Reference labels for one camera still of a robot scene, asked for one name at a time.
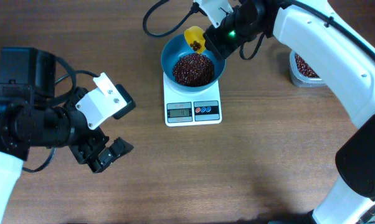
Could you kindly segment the yellow measuring scoop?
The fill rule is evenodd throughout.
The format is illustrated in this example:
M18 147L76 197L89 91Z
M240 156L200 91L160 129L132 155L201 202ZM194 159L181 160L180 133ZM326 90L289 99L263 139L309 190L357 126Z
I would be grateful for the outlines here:
M203 35L204 30L198 26L192 26L184 31L184 38L188 46L197 54L202 54L206 49Z

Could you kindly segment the red beans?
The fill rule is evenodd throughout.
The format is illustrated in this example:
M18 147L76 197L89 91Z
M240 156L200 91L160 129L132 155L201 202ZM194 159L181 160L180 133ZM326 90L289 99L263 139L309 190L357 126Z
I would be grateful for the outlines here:
M214 63L203 54L191 53L180 57L173 67L175 81L183 86L204 86L210 84L214 76Z

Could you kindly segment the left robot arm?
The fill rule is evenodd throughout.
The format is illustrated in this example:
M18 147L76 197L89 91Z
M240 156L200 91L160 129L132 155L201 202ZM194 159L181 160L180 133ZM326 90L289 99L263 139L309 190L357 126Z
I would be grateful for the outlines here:
M135 108L124 87L102 73L93 75L93 90L73 84L56 95L58 65L75 81L78 70L52 53L33 47L1 50L0 223L30 148L46 147L55 153L68 147L76 161L95 174L133 148L121 138L110 141L100 129L106 119L120 119Z

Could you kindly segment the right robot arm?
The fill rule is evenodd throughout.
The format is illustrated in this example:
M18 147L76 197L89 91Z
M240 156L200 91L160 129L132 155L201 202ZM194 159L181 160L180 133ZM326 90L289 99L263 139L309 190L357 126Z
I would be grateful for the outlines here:
M375 219L375 48L327 1L199 1L211 21L205 46L225 59L246 42L274 37L296 52L340 100L357 131L338 150L339 176L319 206L298 223Z

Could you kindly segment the white digital kitchen scale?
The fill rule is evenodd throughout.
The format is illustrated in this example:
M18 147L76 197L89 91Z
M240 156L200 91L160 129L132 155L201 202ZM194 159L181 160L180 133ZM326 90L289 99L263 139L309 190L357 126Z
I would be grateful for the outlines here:
M164 118L169 127L219 124L222 122L219 83L199 92L178 90L163 75Z

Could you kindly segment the blue plastic bowl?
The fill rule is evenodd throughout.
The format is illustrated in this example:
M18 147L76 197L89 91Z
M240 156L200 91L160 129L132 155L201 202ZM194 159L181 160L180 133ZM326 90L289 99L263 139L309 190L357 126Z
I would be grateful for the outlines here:
M173 85L176 86L178 90L185 92L199 92L209 88L215 82L217 82L222 76L226 61L216 59L215 55L209 50L205 50L202 54L209 57L215 66L215 76L210 82L210 84L199 86L199 87L189 87L178 84L173 77L173 67L180 57L183 57L187 54L195 53L190 46L188 46L184 36L177 35L172 38L164 47L161 53L161 66L164 71L164 74L172 81Z

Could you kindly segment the clear plastic container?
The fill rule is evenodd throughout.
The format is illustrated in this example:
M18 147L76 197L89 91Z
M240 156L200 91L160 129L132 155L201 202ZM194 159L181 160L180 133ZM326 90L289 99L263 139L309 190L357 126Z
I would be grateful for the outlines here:
M290 60L290 78L292 83L297 87L314 88L326 86L326 83L321 78L309 78L302 75L297 67L295 60L296 53L292 50L289 55Z

